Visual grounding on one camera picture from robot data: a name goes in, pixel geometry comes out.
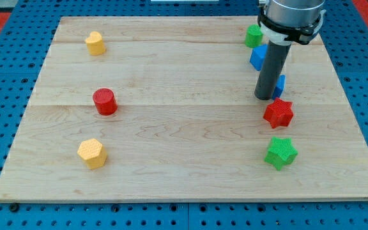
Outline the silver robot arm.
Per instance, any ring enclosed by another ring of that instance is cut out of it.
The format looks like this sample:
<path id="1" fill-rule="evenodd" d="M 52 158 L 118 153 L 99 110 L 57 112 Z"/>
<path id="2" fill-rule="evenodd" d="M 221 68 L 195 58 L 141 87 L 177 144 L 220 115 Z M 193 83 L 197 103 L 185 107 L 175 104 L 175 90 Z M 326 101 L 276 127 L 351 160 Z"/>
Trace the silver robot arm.
<path id="1" fill-rule="evenodd" d="M 266 54 L 254 90 L 255 97 L 269 100 L 293 43 L 308 45 L 324 21 L 325 0 L 258 0 L 257 18 L 268 38 Z"/>

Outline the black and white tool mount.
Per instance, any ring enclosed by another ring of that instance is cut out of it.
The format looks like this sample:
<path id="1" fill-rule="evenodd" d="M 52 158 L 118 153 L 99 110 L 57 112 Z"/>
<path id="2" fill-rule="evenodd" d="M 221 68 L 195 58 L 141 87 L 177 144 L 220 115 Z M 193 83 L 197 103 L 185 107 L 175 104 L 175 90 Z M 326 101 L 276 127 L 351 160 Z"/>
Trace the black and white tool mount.
<path id="1" fill-rule="evenodd" d="M 258 24 L 261 32 L 277 45 L 292 42 L 309 44 L 319 33 L 326 10 L 322 8 L 274 8 L 260 10 Z"/>

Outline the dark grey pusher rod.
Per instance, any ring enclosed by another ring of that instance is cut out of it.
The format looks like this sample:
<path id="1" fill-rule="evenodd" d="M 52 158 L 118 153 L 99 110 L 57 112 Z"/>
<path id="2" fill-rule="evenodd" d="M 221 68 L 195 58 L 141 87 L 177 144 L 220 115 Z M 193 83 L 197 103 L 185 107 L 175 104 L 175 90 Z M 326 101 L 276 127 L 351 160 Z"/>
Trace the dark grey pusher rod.
<path id="1" fill-rule="evenodd" d="M 260 100 L 269 100 L 280 77 L 291 44 L 277 45 L 269 41 L 263 65 L 254 90 L 254 95 Z"/>

